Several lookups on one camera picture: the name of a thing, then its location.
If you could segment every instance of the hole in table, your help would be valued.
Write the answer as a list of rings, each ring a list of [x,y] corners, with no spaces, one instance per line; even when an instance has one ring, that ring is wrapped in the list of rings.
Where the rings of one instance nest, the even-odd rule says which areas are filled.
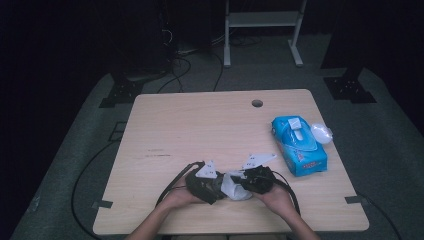
[[[263,105],[264,105],[264,103],[259,99],[255,99],[255,100],[252,101],[252,106],[254,106],[254,107],[262,107]]]

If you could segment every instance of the dark background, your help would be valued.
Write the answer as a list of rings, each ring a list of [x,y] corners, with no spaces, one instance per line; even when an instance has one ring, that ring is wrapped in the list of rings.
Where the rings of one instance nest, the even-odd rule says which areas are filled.
[[[284,8],[277,0],[246,6]],[[301,34],[332,33],[322,68],[370,69],[423,133],[422,16],[422,1],[309,1]],[[173,47],[180,39],[208,47],[223,34],[224,2],[3,0],[0,17],[0,238],[6,239],[97,81],[111,71],[169,69],[173,48],[163,44],[162,29],[174,33]]]

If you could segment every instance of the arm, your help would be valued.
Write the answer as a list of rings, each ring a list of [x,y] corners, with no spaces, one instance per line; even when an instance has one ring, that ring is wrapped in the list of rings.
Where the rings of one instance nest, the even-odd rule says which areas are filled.
[[[282,187],[274,184],[271,191],[262,195],[257,193],[253,193],[253,195],[264,202],[272,212],[286,221],[290,229],[300,240],[320,239],[296,212],[289,193]]]
[[[190,203],[201,203],[202,201],[193,196],[185,187],[185,178],[181,178],[174,186],[182,187],[171,190],[168,195],[159,203],[146,219],[126,237],[133,239],[154,239],[162,223],[169,213],[177,208],[184,207]]]

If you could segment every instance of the white plastic piece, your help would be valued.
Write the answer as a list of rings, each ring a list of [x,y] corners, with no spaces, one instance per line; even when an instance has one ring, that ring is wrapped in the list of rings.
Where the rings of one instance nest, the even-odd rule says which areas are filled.
[[[249,159],[242,168],[243,170],[256,168],[276,157],[277,155],[274,153],[250,154]]]
[[[294,135],[296,135],[296,138],[299,141],[303,140],[303,136],[302,133],[299,131],[299,129],[302,128],[302,124],[300,123],[300,119],[299,118],[290,118],[288,120],[289,124],[290,124],[290,128],[294,131]]]
[[[222,179],[221,191],[235,201],[247,200],[252,197],[252,193],[245,190],[240,184],[234,183],[231,176],[244,177],[244,171],[229,171]]]
[[[311,125],[311,132],[314,135],[315,140],[321,144],[330,143],[333,140],[333,132],[325,125],[320,123],[314,123]]]
[[[202,178],[217,178],[218,175],[216,174],[215,170],[215,164],[213,163],[213,160],[210,160],[208,163],[205,164],[197,173],[196,177],[202,177]]]

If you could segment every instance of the white shelf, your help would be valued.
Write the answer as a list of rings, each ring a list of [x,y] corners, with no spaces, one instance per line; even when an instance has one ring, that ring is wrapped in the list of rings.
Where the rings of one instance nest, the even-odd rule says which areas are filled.
[[[296,26],[298,11],[230,13],[229,27]]]

